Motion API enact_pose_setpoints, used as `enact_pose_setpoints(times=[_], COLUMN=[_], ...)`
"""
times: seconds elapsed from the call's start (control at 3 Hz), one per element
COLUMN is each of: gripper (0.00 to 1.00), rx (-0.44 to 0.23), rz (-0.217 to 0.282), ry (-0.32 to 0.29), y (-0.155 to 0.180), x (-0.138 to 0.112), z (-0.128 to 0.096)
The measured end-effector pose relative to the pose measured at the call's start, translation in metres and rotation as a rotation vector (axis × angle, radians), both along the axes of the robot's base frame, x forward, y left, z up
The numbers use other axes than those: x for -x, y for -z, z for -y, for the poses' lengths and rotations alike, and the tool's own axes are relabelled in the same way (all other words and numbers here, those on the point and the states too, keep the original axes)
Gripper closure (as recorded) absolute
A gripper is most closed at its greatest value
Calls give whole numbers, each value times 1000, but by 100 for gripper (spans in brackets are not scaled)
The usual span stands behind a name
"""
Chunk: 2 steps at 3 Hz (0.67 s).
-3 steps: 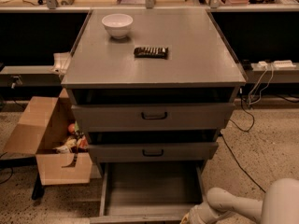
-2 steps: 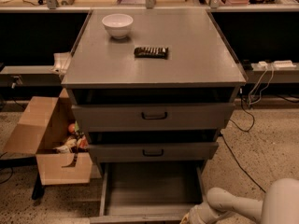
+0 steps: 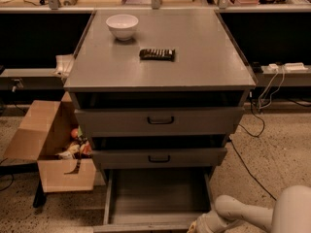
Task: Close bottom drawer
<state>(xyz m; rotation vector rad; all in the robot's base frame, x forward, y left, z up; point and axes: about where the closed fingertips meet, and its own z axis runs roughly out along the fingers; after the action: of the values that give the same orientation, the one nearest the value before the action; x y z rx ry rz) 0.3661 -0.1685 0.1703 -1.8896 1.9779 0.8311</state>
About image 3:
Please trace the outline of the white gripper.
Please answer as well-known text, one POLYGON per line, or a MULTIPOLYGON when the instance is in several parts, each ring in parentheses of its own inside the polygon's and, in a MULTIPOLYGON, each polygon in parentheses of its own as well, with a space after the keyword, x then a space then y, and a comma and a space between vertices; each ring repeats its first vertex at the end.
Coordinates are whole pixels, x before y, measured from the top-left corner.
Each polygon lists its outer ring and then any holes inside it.
POLYGON ((236 220, 226 219, 219 216, 215 211, 210 211, 193 221, 188 233, 224 233, 236 224, 236 220))

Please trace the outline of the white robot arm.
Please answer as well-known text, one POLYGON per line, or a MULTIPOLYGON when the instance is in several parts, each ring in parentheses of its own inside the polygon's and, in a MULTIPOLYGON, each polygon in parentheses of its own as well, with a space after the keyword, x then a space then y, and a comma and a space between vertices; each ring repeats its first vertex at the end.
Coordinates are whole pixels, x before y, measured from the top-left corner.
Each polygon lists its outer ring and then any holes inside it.
POLYGON ((287 187, 273 209, 247 205, 221 195, 212 211, 197 218, 187 233, 224 233, 246 221, 266 233, 311 233, 311 188, 287 187))

